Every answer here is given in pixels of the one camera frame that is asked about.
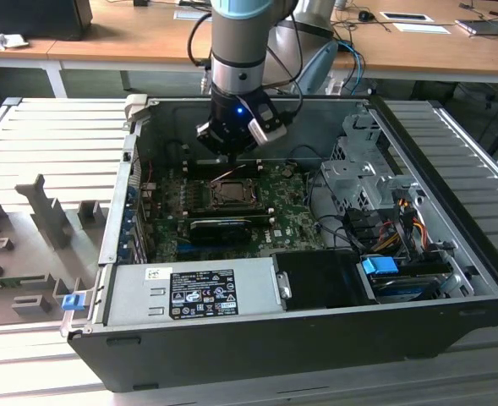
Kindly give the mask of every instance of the red wire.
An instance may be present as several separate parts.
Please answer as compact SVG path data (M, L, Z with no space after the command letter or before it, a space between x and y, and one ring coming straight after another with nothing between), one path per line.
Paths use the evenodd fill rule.
M380 231L378 232L378 235L379 235L378 240L379 241L382 240L382 234L384 233L384 229L386 228L386 226L391 226L391 222L385 222L384 224L382 224L382 227L380 227Z

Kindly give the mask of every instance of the motherboard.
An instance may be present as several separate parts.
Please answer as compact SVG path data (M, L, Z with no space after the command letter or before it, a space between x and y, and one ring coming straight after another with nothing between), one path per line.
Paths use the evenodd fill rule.
M155 261L266 257L321 250L304 174L291 164L170 168L154 178Z

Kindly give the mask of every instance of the black box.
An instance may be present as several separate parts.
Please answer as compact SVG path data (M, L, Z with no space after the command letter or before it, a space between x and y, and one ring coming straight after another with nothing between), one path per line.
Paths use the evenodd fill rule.
M93 15L89 0L0 0L0 33L79 41Z

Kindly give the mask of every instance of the black plastic cover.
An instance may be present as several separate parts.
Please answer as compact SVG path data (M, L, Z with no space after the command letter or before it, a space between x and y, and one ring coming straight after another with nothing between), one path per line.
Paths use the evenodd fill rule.
M288 276L292 298L287 310L334 309L370 305L356 267L345 250L283 252L273 255L275 271Z

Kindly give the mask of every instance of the power supply label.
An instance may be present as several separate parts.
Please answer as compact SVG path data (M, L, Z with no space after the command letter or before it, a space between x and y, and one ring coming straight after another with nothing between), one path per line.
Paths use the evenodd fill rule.
M238 314L233 269L173 273L170 294L174 320Z

